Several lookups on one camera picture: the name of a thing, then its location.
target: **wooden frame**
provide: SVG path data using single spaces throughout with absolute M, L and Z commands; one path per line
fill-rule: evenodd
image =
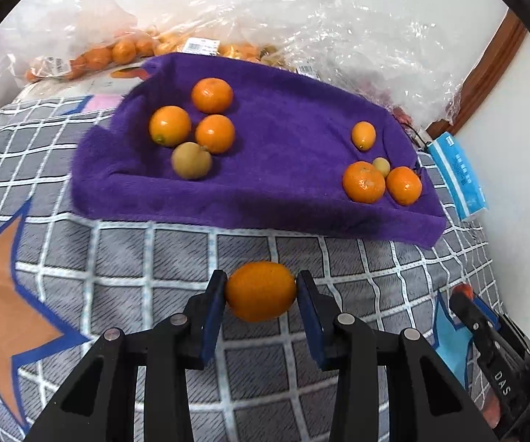
M 456 134 L 461 129 L 505 74 L 526 35 L 527 29 L 521 20 L 511 10 L 507 11 L 484 55 L 464 81 L 460 111 L 453 125 L 443 119 L 432 123 L 426 130 L 431 138 L 435 139 L 445 131 Z

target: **purple towel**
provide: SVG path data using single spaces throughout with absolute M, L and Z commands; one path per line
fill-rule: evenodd
M 408 137 L 386 110 L 305 76 L 261 64 L 212 56 L 165 55 L 146 69 L 109 129 L 94 126 L 73 160 L 74 208 L 89 218 L 164 221 L 224 228 L 274 228 L 337 237 L 395 240 L 430 248 L 446 218 L 424 169 L 419 200 L 399 206 L 386 193 L 375 204 L 350 201 L 342 176 L 357 160 L 378 156 L 392 167 L 416 165 Z M 201 181 L 183 181 L 171 151 L 148 135 L 152 113 L 181 106 L 193 123 L 204 116 L 191 103 L 202 78 L 222 78 L 234 90 L 226 112 L 236 128 L 232 149 L 214 157 Z M 351 143 L 358 121 L 371 122 L 376 143 Z

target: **white label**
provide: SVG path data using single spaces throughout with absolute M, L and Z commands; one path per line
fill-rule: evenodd
M 310 64 L 299 64 L 296 67 L 296 73 L 299 75 L 307 76 L 308 78 L 317 79 L 320 81 L 318 73 L 314 71 L 314 68 Z
M 209 55 L 216 56 L 218 54 L 218 47 L 220 40 L 208 40 L 207 38 L 191 37 L 185 42 L 182 53 L 190 53 L 192 55 Z
M 64 76 L 70 73 L 70 61 L 63 58 L 45 57 L 42 60 L 43 76 Z

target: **blue tissue package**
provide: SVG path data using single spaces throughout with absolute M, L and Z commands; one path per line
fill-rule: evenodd
M 444 132 L 428 149 L 443 175 L 460 219 L 467 221 L 488 209 L 478 178 L 456 139 Z

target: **silver rivet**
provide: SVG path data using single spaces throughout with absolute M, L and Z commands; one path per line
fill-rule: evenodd
M 104 338 L 106 341 L 115 341 L 117 338 L 119 338 L 119 336 L 119 329 L 116 329 L 115 327 L 112 327 L 111 329 L 108 329 L 104 332 Z
M 339 314 L 337 320 L 339 321 L 339 324 L 343 324 L 343 326 L 350 326 L 355 322 L 355 318 L 348 312 L 342 312 Z
M 171 316 L 171 324 L 173 326 L 183 326 L 187 322 L 187 316 L 185 314 L 173 314 Z
M 416 329 L 412 329 L 412 327 L 409 327 L 408 329 L 404 329 L 404 336 L 409 341 L 418 341 L 418 339 L 421 338 L 421 333 L 418 332 Z

